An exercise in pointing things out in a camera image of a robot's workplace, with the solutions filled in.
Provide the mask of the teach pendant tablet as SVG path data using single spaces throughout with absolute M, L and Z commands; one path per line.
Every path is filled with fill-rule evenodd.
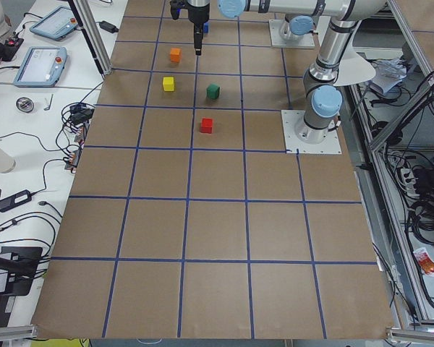
M 69 7 L 57 7 L 35 23 L 30 32 L 55 41 L 64 39 L 78 27 L 77 20 Z
M 54 87 L 64 71 L 67 50 L 59 46 L 33 46 L 13 81 L 16 87 Z

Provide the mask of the black monitor stand base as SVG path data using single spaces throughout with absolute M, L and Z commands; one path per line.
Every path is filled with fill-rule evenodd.
M 26 296 L 37 275 L 42 247 L 2 247 L 0 251 L 0 295 Z

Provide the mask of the near teach pendant tablet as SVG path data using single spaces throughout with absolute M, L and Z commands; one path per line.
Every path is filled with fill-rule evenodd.
M 16 87 L 54 87 L 64 71 L 67 50 L 59 46 L 33 46 L 13 81 Z

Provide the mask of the green wooden block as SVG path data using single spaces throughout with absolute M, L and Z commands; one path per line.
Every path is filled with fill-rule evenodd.
M 211 100 L 216 100 L 220 96 L 220 86 L 214 83 L 209 84 L 206 88 L 206 97 Z

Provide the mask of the brown paper mat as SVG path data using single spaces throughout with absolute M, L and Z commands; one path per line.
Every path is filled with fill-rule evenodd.
M 196 56 L 167 1 L 128 2 L 33 316 L 40 338 L 378 339 L 392 326 L 347 151 L 285 151 L 281 111 L 306 106 L 318 51 L 272 47 L 269 19 L 212 8 Z

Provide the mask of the far teach pendant tablet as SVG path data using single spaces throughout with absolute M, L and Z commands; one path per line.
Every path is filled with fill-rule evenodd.
M 78 27 L 77 20 L 69 7 L 57 7 L 35 23 L 30 32 L 55 41 L 64 39 Z

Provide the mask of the black red joystick box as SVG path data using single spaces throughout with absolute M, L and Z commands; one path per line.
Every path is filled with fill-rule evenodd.
M 23 38 L 12 36 L 0 43 L 0 61 L 11 61 L 24 42 Z

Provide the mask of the white power strip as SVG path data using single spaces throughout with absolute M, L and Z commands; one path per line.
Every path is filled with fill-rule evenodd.
M 417 180 L 414 176 L 413 170 L 406 161 L 399 161 L 399 164 L 397 165 L 397 173 L 399 184 L 401 185 L 401 188 L 404 190 L 405 194 L 408 197 L 417 199 L 419 197 L 419 194 L 416 190 Z

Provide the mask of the aluminium frame post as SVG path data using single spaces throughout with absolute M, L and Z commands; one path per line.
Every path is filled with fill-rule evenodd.
M 98 72 L 102 76 L 109 75 L 112 73 L 111 61 L 88 1 L 68 0 L 68 4 L 82 31 Z

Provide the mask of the small black adapter top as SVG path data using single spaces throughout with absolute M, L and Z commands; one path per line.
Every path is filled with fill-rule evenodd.
M 117 32 L 119 32 L 119 28 L 116 25 L 114 25 L 114 24 L 112 24 L 110 22 L 100 21 L 98 23 L 98 25 L 99 25 L 100 29 L 105 30 L 108 33 L 117 33 Z

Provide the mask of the black power adapter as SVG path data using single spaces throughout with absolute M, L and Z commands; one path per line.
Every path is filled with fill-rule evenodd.
M 5 213 L 9 210 L 19 207 L 20 205 L 24 205 L 25 203 L 31 201 L 31 199 L 32 193 L 27 189 L 0 199 L 0 212 Z

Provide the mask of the silver allen key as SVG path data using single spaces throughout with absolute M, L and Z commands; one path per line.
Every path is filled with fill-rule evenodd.
M 51 94 L 51 96 L 49 98 L 45 99 L 45 107 L 43 108 L 44 111 L 49 111 L 51 109 L 51 104 L 53 101 L 54 95 Z

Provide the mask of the red wooden block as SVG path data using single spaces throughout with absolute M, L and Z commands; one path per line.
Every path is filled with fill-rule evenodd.
M 200 132 L 203 134 L 213 133 L 213 119 L 212 118 L 202 118 L 200 123 Z

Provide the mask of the orange wooden block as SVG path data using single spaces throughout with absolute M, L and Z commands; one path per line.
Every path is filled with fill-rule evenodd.
M 172 63 L 179 63 L 182 60 L 182 50 L 172 47 L 169 51 L 169 59 Z

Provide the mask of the yellow wooden block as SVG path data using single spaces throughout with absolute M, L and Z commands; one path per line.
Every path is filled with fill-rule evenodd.
M 174 92 L 175 91 L 175 79 L 172 76 L 165 76 L 162 80 L 162 86 L 164 92 Z

